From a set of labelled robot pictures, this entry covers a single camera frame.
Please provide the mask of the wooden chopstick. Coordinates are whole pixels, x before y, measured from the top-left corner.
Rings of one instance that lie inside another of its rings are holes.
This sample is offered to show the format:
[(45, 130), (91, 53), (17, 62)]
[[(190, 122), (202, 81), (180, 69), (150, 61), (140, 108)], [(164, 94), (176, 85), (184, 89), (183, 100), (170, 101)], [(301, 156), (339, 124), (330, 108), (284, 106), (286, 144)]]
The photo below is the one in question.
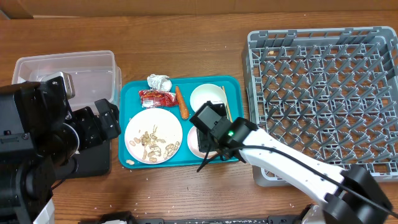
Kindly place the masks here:
[[(225, 93), (225, 95), (226, 95), (226, 89), (225, 89), (225, 87), (222, 86), (221, 88), (222, 88), (222, 90), (224, 91), (224, 93)], [(231, 111), (230, 111), (230, 108), (229, 108), (229, 103), (228, 103), (228, 98), (227, 98), (227, 96), (226, 96), (226, 104), (225, 104), (225, 105), (226, 105), (226, 111), (227, 111), (228, 119), (229, 119), (231, 122), (233, 122), (232, 115), (231, 115)]]

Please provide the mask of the white bowl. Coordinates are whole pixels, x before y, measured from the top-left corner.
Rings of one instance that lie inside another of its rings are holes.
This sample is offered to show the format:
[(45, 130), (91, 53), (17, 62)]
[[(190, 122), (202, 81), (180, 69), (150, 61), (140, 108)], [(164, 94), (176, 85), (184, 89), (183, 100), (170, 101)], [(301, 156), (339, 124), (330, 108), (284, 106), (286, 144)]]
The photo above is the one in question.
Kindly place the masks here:
[(211, 83), (202, 84), (192, 91), (190, 106), (194, 112), (207, 101), (226, 104), (226, 95), (221, 87)]

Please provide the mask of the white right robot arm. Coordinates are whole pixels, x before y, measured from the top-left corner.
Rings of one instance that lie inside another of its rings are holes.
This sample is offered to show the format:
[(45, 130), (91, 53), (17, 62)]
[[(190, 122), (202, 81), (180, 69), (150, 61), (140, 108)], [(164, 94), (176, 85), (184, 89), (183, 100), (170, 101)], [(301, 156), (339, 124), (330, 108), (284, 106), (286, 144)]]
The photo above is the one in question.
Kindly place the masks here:
[(218, 156), (268, 170), (298, 188), (316, 205), (301, 223), (384, 223), (396, 217), (392, 204), (361, 166), (346, 170), (313, 159), (276, 140), (242, 117), (230, 121), (207, 101), (190, 122), (214, 143)]

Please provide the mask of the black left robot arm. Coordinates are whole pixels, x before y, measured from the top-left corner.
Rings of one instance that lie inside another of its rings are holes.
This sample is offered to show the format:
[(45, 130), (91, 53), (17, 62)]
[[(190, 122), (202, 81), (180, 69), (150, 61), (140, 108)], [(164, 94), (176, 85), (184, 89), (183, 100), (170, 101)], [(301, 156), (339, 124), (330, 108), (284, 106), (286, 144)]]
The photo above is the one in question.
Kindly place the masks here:
[(121, 134), (119, 110), (72, 111), (63, 81), (1, 87), (1, 223), (33, 223), (49, 204), (56, 168)]

